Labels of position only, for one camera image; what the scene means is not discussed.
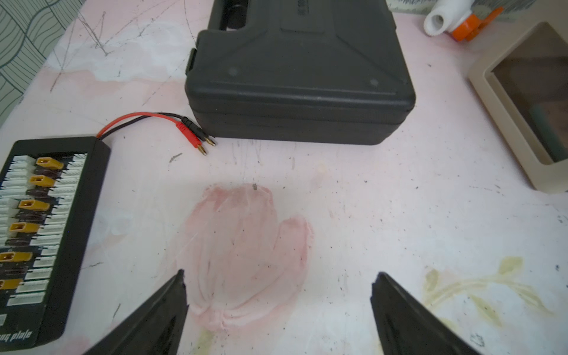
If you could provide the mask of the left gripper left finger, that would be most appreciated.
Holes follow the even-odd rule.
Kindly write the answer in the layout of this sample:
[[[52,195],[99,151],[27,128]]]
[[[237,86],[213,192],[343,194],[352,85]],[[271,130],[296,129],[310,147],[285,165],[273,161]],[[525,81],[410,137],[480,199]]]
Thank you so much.
[[[189,305],[184,270],[178,270],[88,354],[176,354]]]

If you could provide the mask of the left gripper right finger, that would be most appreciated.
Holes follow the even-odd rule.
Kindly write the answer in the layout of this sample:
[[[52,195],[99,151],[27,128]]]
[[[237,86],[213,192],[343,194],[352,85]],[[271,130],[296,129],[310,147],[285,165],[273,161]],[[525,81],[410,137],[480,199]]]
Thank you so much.
[[[384,354],[477,354],[389,274],[372,285],[371,307]]]

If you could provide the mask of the beige desk organizer cabinet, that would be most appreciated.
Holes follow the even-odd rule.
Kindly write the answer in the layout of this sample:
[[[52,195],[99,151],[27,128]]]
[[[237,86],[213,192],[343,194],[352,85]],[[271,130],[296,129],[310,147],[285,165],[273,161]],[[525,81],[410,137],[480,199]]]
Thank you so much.
[[[567,57],[567,2],[537,1],[482,53],[468,73],[533,188],[548,194],[567,191],[567,159],[553,162],[493,70],[505,59],[555,56]]]

